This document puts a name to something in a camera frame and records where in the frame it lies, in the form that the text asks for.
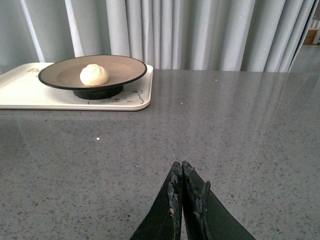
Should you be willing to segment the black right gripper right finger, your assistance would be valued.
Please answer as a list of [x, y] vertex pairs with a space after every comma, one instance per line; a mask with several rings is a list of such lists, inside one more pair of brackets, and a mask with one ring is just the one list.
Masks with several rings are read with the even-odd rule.
[[187, 161], [182, 162], [182, 207], [189, 240], [253, 240]]

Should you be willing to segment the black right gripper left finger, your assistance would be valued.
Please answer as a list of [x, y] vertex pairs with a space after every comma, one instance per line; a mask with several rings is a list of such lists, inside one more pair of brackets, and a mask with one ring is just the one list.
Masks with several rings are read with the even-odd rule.
[[183, 169], [174, 162], [148, 214], [132, 240], [179, 240], [181, 238]]

